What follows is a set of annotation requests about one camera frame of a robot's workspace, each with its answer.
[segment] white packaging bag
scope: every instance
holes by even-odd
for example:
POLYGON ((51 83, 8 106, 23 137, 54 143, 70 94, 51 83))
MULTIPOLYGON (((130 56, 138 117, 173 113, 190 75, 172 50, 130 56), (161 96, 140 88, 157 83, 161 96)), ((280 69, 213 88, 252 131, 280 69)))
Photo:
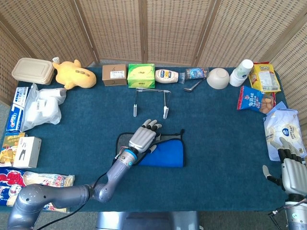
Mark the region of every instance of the white packaging bag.
POLYGON ((279 140, 280 137, 290 142, 299 151, 302 158, 307 156, 297 113, 297 110, 281 109, 269 113, 269 115, 263 119, 265 137, 271 161, 280 161, 277 149, 270 144, 271 141, 275 141, 283 145, 279 140))
POLYGON ((64 88, 38 90, 33 83, 24 107, 21 132, 43 123, 58 124, 62 117, 59 104, 62 104, 65 98, 64 88))

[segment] metal stand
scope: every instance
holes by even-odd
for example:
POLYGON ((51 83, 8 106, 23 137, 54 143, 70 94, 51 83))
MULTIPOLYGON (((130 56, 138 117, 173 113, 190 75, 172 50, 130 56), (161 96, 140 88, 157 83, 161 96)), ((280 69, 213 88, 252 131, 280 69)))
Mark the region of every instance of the metal stand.
POLYGON ((133 213, 99 212, 96 230, 199 230, 196 211, 133 213))

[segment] robotic arm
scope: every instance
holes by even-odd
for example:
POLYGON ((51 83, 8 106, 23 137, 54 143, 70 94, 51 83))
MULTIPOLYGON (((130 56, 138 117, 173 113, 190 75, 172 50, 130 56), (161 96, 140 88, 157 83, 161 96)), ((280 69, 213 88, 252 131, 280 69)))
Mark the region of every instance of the robotic arm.
POLYGON ((56 188, 41 184, 24 187, 17 196, 8 220, 8 230, 32 230, 44 205, 52 203, 56 208, 84 205, 90 198, 108 202, 121 178, 137 160, 139 153, 145 152, 161 128, 157 120, 146 120, 129 141, 129 147, 116 156, 116 161, 107 171, 106 184, 79 185, 56 188))
POLYGON ((270 218, 279 230, 281 228, 273 216, 285 209, 289 230, 301 230, 307 228, 307 167, 302 164, 299 152, 284 138, 280 138, 283 146, 271 141, 271 144, 278 150, 282 164, 282 178, 273 177, 266 165, 262 170, 265 177, 281 186, 288 195, 285 205, 276 209, 270 214, 270 218))

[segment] gray floor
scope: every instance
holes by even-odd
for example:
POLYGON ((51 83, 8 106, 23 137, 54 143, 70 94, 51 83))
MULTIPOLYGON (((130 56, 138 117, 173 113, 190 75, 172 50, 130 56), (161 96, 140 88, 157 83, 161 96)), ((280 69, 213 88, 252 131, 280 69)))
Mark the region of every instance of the gray floor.
MULTIPOLYGON (((122 61, 103 61, 101 64, 117 64, 122 61)), ((9 108, 0 103, 0 138, 7 120, 9 108)), ((205 230, 276 230, 277 228, 267 216, 268 212, 254 211, 220 211, 200 212, 200 224, 205 230)), ((6 229, 8 213, 0 213, 0 230, 6 229)), ((44 212, 41 214, 36 226, 40 227, 50 221, 63 217, 65 214, 55 212, 44 212)), ((94 229, 97 214, 91 212, 80 212, 74 216, 55 223, 45 229, 47 230, 83 230, 94 229)), ((286 229, 284 213, 279 214, 276 220, 283 230, 286 229)))

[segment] woven partition panel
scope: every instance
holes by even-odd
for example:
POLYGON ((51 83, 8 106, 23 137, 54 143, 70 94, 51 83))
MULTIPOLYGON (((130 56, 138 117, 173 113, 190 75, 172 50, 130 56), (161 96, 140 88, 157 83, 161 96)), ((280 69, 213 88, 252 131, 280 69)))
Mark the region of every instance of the woven partition panel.
POLYGON ((209 0, 147 0, 148 62, 190 65, 209 0))
POLYGON ((137 0, 79 0, 100 59, 141 61, 137 0))
POLYGON ((17 81, 12 70, 19 59, 28 57, 0 28, 0 100, 10 104, 13 100, 17 81))
POLYGON ((306 0, 223 0, 198 65, 259 61, 304 4, 306 0))
POLYGON ((305 129, 302 129, 302 136, 303 136, 303 143, 305 148, 307 149, 307 127, 305 129))
POLYGON ((307 118, 307 23, 273 58, 290 108, 307 118))
POLYGON ((68 0, 0 1, 0 13, 39 59, 93 62, 68 0))

